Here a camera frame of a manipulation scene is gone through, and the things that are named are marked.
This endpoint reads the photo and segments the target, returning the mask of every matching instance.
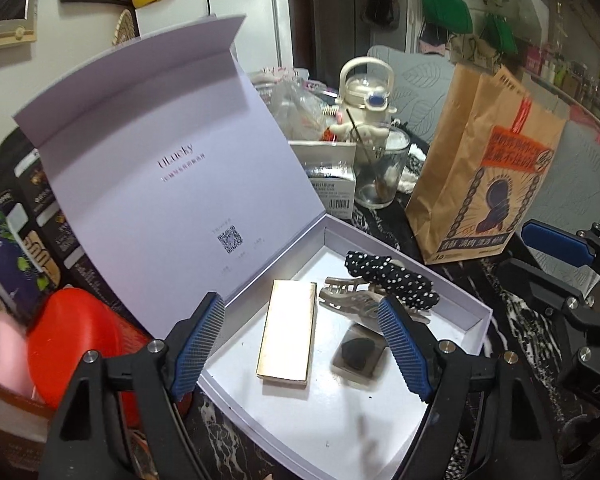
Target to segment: black polka dot fabric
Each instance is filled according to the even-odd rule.
[[[365,278],[369,283],[384,288],[407,307],[429,310],[440,301],[440,296],[431,290],[432,285],[427,278],[392,264],[390,256],[349,251],[344,264],[351,276]]]

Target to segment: paper bag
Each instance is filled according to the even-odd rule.
[[[506,69],[458,65],[405,213],[426,264],[499,254],[551,166],[565,121]]]

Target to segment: glass cup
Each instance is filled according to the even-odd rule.
[[[356,203],[382,209],[394,201],[402,170],[407,163],[411,139],[389,124],[358,124],[350,138],[357,144],[353,169]]]

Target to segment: green bag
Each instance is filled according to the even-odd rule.
[[[517,54],[518,48],[509,23],[502,16],[490,14],[484,25],[482,38],[497,51]]]
[[[427,23],[446,28],[455,34],[470,34],[474,31],[469,7],[463,0],[422,0]]]

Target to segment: red round object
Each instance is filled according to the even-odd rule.
[[[75,367],[87,350],[104,357],[136,352],[150,338],[80,288],[53,293],[29,332],[29,373],[43,400],[57,409]],[[132,393],[122,393],[129,426],[139,424],[138,407]]]

